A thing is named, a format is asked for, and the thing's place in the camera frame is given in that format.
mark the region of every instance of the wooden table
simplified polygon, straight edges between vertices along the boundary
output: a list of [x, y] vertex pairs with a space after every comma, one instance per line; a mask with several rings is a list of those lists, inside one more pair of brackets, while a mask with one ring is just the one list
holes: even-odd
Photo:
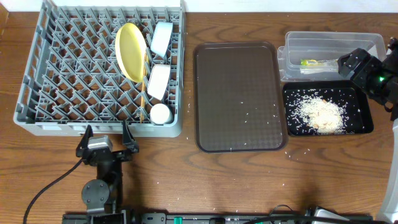
[[[12, 121], [36, 12], [9, 14], [0, 41], [0, 223], [21, 223], [26, 206], [76, 162], [76, 137], [38, 137]], [[292, 30], [374, 32], [398, 36], [396, 14], [188, 13], [183, 131], [177, 138], [138, 138], [141, 151], [123, 164], [124, 203], [170, 213], [268, 213], [278, 204], [303, 211], [320, 205], [340, 213], [381, 206], [392, 158], [392, 122], [369, 101], [371, 134], [289, 138], [278, 152], [206, 154], [194, 142], [193, 49], [204, 42], [266, 40], [284, 45]], [[111, 136], [122, 149], [121, 136]], [[81, 189], [96, 169], [80, 166], [44, 193], [29, 223], [60, 223], [82, 212]]]

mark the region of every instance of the white cup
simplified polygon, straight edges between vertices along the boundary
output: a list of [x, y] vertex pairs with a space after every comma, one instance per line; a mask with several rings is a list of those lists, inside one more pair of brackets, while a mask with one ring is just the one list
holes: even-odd
[[154, 124], [167, 124], [173, 120], [173, 115], [166, 105], [158, 103], [150, 109], [149, 119]]
[[170, 65], [155, 65], [152, 68], [148, 84], [148, 94], [162, 100], [170, 78]]
[[164, 58], [172, 31], [172, 22], [158, 22], [155, 27], [154, 38], [152, 38], [152, 43], [150, 44], [150, 50]]

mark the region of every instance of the wire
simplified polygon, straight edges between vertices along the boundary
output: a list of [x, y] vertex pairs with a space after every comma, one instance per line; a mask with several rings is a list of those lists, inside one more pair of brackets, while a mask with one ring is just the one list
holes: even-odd
[[357, 222], [352, 222], [350, 220], [347, 221], [347, 220], [339, 220], [334, 218], [308, 217], [302, 215], [294, 215], [294, 216], [284, 215], [284, 216], [258, 218], [243, 224], [257, 224], [260, 222], [272, 222], [278, 220], [293, 220], [293, 221], [306, 221], [306, 222], [318, 221], [318, 222], [335, 223], [335, 224], [357, 224]]
[[54, 184], [58, 183], [60, 180], [64, 179], [67, 175], [69, 175], [72, 171], [74, 171], [82, 162], [82, 159], [80, 159], [76, 165], [74, 165], [68, 172], [64, 173], [62, 176], [58, 177], [55, 181], [51, 182], [47, 186], [45, 186], [37, 195], [32, 199], [28, 207], [26, 208], [25, 215], [24, 215], [24, 224], [27, 223], [27, 216], [29, 215], [30, 209], [32, 208], [33, 204], [36, 202], [36, 200], [46, 191], [48, 190], [51, 186]]
[[290, 209], [290, 211], [292, 211], [293, 212], [293, 209], [292, 208], [290, 208], [288, 205], [277, 205], [277, 206], [275, 206], [275, 208], [274, 209], [272, 209], [272, 211], [269, 213], [269, 215], [268, 216], [271, 216], [273, 213], [274, 213], [274, 211], [275, 210], [277, 210], [278, 208], [280, 208], [280, 207], [287, 207], [287, 208], [289, 208]]

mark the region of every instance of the yellow plate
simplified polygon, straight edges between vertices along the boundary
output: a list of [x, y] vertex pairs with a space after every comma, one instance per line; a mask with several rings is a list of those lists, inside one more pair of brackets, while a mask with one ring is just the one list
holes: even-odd
[[116, 59], [123, 74], [140, 83], [144, 76], [144, 60], [147, 45], [138, 27], [126, 23], [116, 34]]

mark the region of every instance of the gray dish rack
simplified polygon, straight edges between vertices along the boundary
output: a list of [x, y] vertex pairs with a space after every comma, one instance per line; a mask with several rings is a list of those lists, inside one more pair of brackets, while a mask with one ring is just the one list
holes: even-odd
[[[156, 23], [173, 22], [167, 57], [150, 52], [144, 83], [157, 63], [171, 65], [161, 103], [174, 114], [170, 124], [149, 121], [159, 100], [120, 71], [114, 51], [118, 29], [135, 23], [150, 46]], [[122, 120], [136, 137], [175, 137], [182, 130], [185, 9], [181, 7], [56, 7], [45, 1], [19, 93], [14, 122], [38, 136], [122, 132]]]

